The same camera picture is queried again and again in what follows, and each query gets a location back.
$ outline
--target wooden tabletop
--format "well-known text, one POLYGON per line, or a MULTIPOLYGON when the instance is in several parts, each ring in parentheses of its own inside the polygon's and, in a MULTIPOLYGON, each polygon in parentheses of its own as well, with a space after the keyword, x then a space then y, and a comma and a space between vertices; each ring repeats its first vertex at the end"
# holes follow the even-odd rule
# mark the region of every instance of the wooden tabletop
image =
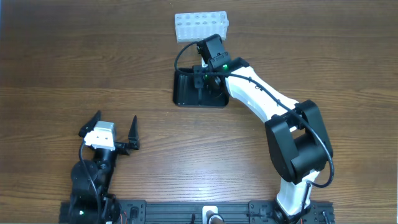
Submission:
MULTIPOLYGON (((121 156, 123 199, 272 200, 280 177, 264 124, 232 100, 173 104, 174 14, 227 11, 226 50, 289 98, 313 100, 334 150, 335 179, 313 200, 337 223, 397 214, 397 1, 3 0, 0 40, 0 222, 58 221, 78 162, 77 133, 97 110, 141 150, 121 156)), ((194 48, 181 66, 200 63, 194 48)), ((92 152, 85 151, 91 159, 92 152)), ((326 168, 317 182, 324 182, 326 168)))

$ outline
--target wooden table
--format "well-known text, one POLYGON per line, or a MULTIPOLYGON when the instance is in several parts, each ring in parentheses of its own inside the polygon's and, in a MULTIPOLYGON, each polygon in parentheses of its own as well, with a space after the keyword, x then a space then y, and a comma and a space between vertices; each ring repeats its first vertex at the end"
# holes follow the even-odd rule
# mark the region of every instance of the wooden table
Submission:
MULTIPOLYGON (((80 127, 97 110, 141 150, 121 156, 111 192, 155 201, 272 200, 280 177, 264 125, 242 103, 172 102, 174 14, 227 11, 227 51, 270 85, 321 109, 335 180, 312 199, 338 223, 394 223, 397 1, 3 0, 0 222, 57 222, 80 127)), ((188 50, 181 66, 200 61, 188 50)), ((91 159, 92 152, 85 151, 91 159)), ((328 169, 318 178, 326 181, 328 169)))

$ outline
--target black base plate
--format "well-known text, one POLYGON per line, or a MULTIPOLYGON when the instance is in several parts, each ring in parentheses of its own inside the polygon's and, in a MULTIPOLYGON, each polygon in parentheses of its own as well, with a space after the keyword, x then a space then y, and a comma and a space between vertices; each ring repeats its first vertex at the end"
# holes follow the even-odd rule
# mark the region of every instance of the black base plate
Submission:
MULTIPOLYGON (((202 224, 201 211, 205 205, 215 205, 227 224, 275 224, 272 219, 274 201, 247 202, 146 202, 120 200, 128 224, 202 224)), ((67 223, 69 204, 61 206, 60 223, 67 223)), ((322 211, 326 211, 331 224, 335 224, 333 204, 311 201, 309 212, 303 216, 304 224, 326 224, 322 211)))
MULTIPOLYGON (((193 72, 191 68, 180 68, 183 72, 193 72)), ((224 107, 228 104, 229 96, 224 89, 216 90, 205 80, 205 86, 201 89, 195 88, 193 75, 181 75, 174 73, 173 102, 177 106, 189 107, 224 107)))

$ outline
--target white plastic part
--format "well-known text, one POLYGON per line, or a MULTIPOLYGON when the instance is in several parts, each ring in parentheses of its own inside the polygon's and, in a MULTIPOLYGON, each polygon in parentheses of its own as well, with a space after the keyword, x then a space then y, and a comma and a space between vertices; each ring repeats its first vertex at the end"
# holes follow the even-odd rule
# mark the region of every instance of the white plastic part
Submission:
POLYGON ((115 139, 114 123, 98 121, 92 131, 86 134, 85 144, 91 146, 94 149, 109 149, 110 151, 115 150, 114 139, 115 139))
MULTIPOLYGON (((311 180, 315 181, 319 172, 312 170, 309 175, 306 175, 298 184, 293 184, 293 182, 286 182, 282 178, 280 182, 280 190, 278 195, 276 196, 276 201, 279 206, 284 210, 287 215, 295 215, 301 212, 302 202, 305 195, 306 181, 311 180)), ((312 185, 308 190, 307 198, 305 199, 305 207, 307 208, 310 205, 310 194, 311 194, 312 185)))
MULTIPOLYGON (((280 100, 281 103, 289 107, 290 109, 294 109, 296 100, 290 99, 278 91, 273 89, 266 82, 262 81, 260 77, 257 76, 254 69, 252 67, 242 67, 232 74, 242 75, 245 77, 251 77, 253 80, 259 82, 264 88, 266 88, 270 93, 272 93, 277 99, 280 100)), ((264 91, 260 91, 256 88, 256 84, 253 82, 249 82, 247 80, 243 80, 238 77, 228 77, 225 79, 226 86, 229 94, 240 101, 242 101, 250 110, 252 110, 263 123, 271 119, 272 115, 282 115, 287 111, 279 106, 271 97, 268 96, 264 91)))
POLYGON ((199 41, 213 34, 226 40, 229 21, 225 11, 178 13, 174 21, 177 43, 199 41))

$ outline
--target wood grain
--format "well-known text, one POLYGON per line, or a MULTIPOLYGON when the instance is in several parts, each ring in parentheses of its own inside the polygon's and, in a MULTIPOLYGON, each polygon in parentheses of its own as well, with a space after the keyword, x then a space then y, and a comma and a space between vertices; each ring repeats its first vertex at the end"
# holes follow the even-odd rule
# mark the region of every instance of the wood grain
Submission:
MULTIPOLYGON (((227 11, 232 56, 322 111, 336 175, 312 199, 334 202, 338 223, 394 223, 397 10, 385 0, 3 0, 0 222, 58 221, 78 129, 96 110, 121 141, 139 118, 141 150, 120 157, 114 174, 119 198, 272 200, 280 177, 251 111, 235 100, 224 109, 172 103, 172 64, 184 46, 174 14, 227 11)), ((198 61, 189 49, 181 66, 198 61)))

